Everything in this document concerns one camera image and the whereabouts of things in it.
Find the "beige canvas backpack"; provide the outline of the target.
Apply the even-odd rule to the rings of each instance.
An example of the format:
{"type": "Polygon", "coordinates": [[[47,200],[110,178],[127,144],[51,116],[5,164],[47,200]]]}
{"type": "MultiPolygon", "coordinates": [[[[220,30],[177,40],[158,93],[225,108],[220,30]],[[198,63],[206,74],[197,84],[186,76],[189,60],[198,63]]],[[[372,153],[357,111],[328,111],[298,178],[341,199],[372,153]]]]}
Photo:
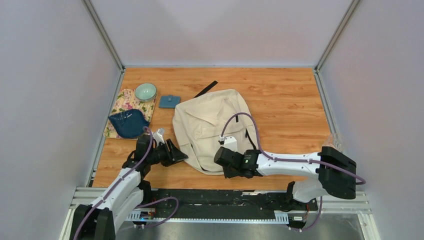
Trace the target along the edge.
{"type": "Polygon", "coordinates": [[[247,102],[235,89],[212,91],[181,102],[172,126],[185,162],[206,175],[223,175],[214,162],[220,136],[234,137],[240,153],[258,148],[257,133],[247,102]]]}

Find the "small blue wallet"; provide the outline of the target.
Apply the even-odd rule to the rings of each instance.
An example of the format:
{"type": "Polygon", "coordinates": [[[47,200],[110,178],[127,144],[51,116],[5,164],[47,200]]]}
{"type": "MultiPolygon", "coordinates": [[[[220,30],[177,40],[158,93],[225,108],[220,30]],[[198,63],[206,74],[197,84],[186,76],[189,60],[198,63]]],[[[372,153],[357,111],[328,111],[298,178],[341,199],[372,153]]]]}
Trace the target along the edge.
{"type": "Polygon", "coordinates": [[[181,97],[176,95],[163,95],[159,100],[159,108],[174,109],[181,102],[181,97]]]}

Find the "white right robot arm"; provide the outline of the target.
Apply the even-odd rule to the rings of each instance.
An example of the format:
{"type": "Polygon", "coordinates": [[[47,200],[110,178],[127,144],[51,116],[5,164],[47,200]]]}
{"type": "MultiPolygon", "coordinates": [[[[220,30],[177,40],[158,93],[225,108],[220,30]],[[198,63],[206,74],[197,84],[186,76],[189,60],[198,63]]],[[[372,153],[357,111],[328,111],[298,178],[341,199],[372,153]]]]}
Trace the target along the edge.
{"type": "Polygon", "coordinates": [[[304,154],[277,154],[246,150],[239,153],[220,147],[214,162],[223,168],[226,178],[263,177],[273,175],[301,176],[306,179],[288,184],[286,205],[293,210],[321,196],[353,200],[359,177],[357,164],[330,146],[304,154]]]}

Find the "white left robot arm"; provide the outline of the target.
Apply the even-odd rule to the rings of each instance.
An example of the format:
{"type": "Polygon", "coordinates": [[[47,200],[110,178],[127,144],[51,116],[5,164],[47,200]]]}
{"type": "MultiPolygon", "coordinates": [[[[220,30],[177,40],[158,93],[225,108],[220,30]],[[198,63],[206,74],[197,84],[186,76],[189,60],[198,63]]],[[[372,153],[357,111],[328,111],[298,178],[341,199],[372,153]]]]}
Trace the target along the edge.
{"type": "Polygon", "coordinates": [[[170,139],[157,135],[138,137],[112,184],[89,204],[80,204],[73,215],[71,240],[114,240],[128,215],[154,204],[151,184],[144,178],[152,165],[169,167],[188,159],[170,139]]]}

